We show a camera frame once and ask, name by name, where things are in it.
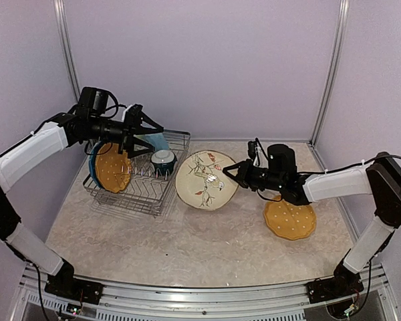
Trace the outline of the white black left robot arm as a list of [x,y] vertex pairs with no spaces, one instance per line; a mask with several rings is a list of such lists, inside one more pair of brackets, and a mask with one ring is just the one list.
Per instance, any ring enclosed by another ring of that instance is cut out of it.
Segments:
[[43,121],[29,136],[0,154],[0,240],[43,270],[48,282],[68,298],[80,291],[74,267],[22,224],[7,193],[37,165],[76,143],[101,140],[117,144],[118,152],[126,153],[128,158],[152,151],[154,147],[139,136],[161,133],[163,127],[148,117],[139,104],[127,107],[122,120],[106,116],[110,100],[115,108],[122,107],[110,91],[85,87],[78,103],[68,112]]

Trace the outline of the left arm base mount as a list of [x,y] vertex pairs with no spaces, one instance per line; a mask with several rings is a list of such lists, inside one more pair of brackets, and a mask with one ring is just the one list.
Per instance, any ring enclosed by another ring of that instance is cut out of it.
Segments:
[[45,292],[55,296],[98,305],[104,285],[98,282],[72,278],[69,281],[60,282],[58,279],[50,279],[45,285]]

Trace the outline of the cream bird pattern plate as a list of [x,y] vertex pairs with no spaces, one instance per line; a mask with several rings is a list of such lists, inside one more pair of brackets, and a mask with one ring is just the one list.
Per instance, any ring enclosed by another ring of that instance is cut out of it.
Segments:
[[236,162],[215,150],[200,150],[180,165],[175,176],[179,199],[190,207],[214,211],[225,206],[236,194],[238,184],[224,174]]

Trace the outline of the yellow polka dot plate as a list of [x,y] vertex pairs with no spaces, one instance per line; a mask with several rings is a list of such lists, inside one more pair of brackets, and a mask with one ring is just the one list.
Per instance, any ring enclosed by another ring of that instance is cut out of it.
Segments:
[[278,237],[297,241],[309,237],[316,228],[317,217],[311,205],[293,205],[275,197],[265,204],[266,226]]

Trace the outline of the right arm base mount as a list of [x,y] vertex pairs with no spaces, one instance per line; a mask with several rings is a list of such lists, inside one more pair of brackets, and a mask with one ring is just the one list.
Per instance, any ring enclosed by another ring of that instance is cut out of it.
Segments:
[[305,287],[310,304],[335,300],[352,294],[359,294],[364,290],[364,285],[361,280],[355,280],[351,284],[348,284],[344,280],[336,279],[335,277],[318,278],[306,283]]

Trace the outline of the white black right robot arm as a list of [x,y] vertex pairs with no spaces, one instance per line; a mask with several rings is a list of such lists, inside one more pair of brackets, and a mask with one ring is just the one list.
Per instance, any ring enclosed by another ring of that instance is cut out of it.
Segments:
[[249,143],[249,158],[223,168],[223,173],[240,187],[256,193],[277,191],[292,205],[309,205],[324,199],[371,195],[376,210],[353,248],[344,256],[328,283],[329,292],[342,297],[353,288],[364,266],[401,226],[400,156],[380,152],[369,160],[322,172],[299,172],[295,152],[285,144],[264,150],[267,167],[255,165],[255,143]]

